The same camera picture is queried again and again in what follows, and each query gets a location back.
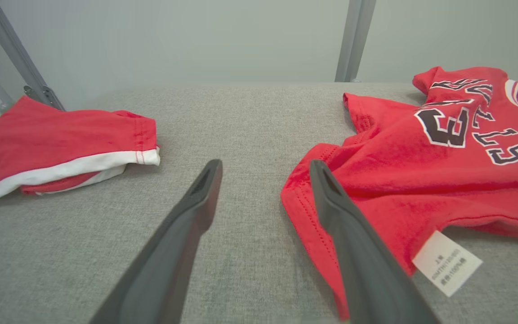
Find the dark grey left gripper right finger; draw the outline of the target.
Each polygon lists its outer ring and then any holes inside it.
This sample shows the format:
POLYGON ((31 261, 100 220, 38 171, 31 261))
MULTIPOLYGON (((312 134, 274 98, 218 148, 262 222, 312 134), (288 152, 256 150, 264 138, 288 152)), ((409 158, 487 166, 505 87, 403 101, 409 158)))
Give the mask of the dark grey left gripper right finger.
POLYGON ((438 324, 439 318, 322 160, 310 163, 319 223, 332 237, 352 324, 438 324))

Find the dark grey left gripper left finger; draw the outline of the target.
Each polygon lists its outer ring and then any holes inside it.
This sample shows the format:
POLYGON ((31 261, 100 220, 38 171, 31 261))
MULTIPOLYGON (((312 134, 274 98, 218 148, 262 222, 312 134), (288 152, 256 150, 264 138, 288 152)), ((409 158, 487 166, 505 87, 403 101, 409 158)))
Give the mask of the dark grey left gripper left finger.
POLYGON ((122 275, 92 324, 178 324, 200 238, 210 229, 223 177, 210 160, 122 275))

